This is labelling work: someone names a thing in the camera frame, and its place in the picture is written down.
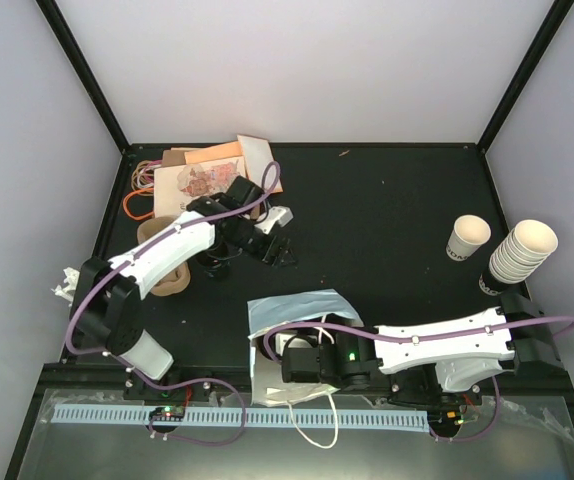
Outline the brown pulp cup carrier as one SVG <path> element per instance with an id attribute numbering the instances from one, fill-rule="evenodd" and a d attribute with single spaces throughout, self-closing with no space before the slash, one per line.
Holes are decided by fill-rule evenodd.
<path id="1" fill-rule="evenodd" d="M 144 221 L 137 229 L 137 242 L 142 244 L 173 223 L 175 217 L 162 216 Z M 154 296 L 166 297 L 185 290 L 191 281 L 191 273 L 186 262 L 165 275 L 150 291 Z"/>

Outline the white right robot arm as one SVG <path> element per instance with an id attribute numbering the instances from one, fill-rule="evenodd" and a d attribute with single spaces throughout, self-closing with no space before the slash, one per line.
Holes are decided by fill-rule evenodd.
<path id="1" fill-rule="evenodd" d="M 552 326 L 531 301 L 506 295 L 499 305 L 460 318 L 411 326 L 364 326 L 332 311 L 279 325 L 263 348 L 285 384 L 338 391 L 389 388 L 410 403 L 443 403 L 502 374 L 527 377 L 558 371 L 562 363 Z"/>

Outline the light blue paper bag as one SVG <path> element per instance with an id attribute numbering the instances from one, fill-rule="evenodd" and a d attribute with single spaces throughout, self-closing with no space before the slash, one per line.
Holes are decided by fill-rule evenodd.
<path id="1" fill-rule="evenodd" d="M 337 410 L 333 399 L 338 391 L 336 387 L 318 378 L 287 383 L 282 377 L 282 360 L 286 352 L 316 354 L 321 346 L 335 344 L 333 332 L 323 327 L 325 323 L 362 327 L 364 323 L 354 307 L 336 290 L 328 289 L 250 300 L 247 308 L 252 402 L 293 410 L 298 403 L 325 396 L 330 409 Z M 274 336 L 287 330 L 315 336 L 318 346 L 289 348 L 278 356 L 274 352 Z M 333 438 L 327 445 L 314 441 L 300 427 L 295 426 L 295 429 L 304 440 L 319 449 L 329 450 L 338 441 L 339 428 L 333 429 Z"/>

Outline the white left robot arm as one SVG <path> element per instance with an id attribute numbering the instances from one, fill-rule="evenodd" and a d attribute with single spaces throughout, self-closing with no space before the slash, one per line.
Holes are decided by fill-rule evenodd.
<path id="1" fill-rule="evenodd" d="M 292 220 L 292 211 L 272 206 L 262 221 L 248 215 L 270 193 L 238 176 L 226 192 L 191 201 L 178 218 L 141 245 L 109 260 L 88 259 L 79 270 L 67 350 L 83 354 L 73 343 L 74 333 L 80 331 L 95 343 L 90 353 L 108 354 L 142 372 L 158 398 L 174 397 L 182 376 L 171 368 L 173 355 L 146 330 L 140 305 L 165 276 L 221 246 L 232 246 L 266 265 L 288 263 L 290 241 L 280 230 Z"/>

